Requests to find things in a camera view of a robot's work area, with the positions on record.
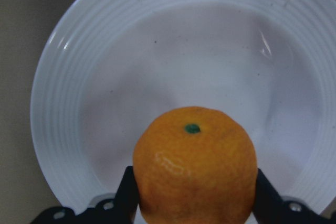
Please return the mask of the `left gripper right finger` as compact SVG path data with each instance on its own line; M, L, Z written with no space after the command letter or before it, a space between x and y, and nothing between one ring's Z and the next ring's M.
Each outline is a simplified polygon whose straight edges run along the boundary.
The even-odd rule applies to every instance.
M257 223L335 223L335 212L326 218L303 201L280 196L261 169L257 174L253 215Z

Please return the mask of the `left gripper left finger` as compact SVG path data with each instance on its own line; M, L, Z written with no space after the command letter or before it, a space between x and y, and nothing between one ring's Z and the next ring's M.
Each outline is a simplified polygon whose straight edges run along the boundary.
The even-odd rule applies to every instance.
M42 211L32 223L134 223L138 204L133 167L128 166L115 196L101 200L78 215L68 207L51 207Z

